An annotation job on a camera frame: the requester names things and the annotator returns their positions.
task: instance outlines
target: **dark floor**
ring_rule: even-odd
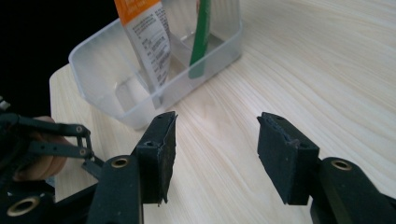
[[[0,1],[0,96],[10,112],[50,115],[50,76],[70,51],[114,21],[113,0]]]

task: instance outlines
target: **light wood surface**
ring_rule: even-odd
[[[262,111],[288,119],[319,156],[358,164],[396,198],[396,2],[242,0],[242,57],[170,110],[177,156],[169,203],[146,223],[310,223],[284,205],[257,155]],[[50,79],[52,116],[82,123],[103,160],[130,154],[134,131],[78,95],[70,66]],[[58,200],[95,181],[69,160]]]

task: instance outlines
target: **translucent tray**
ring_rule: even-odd
[[[196,0],[163,0],[171,31],[171,69],[163,86],[149,94],[120,20],[92,35],[69,55],[78,90],[87,102],[138,130],[241,54],[242,22],[238,0],[212,0],[209,45],[204,58],[190,66],[196,27]],[[190,78],[194,69],[203,75]]]

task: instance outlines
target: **green object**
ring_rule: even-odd
[[[207,43],[210,35],[210,0],[200,0],[198,9],[198,22],[195,30],[194,45],[190,66],[205,56]],[[189,72],[190,78],[201,77],[204,74],[205,64],[201,63]]]

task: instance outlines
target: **orange and white packet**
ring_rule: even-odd
[[[170,66],[169,26],[161,0],[114,0],[122,26],[145,71],[139,77],[152,93],[166,80]]]

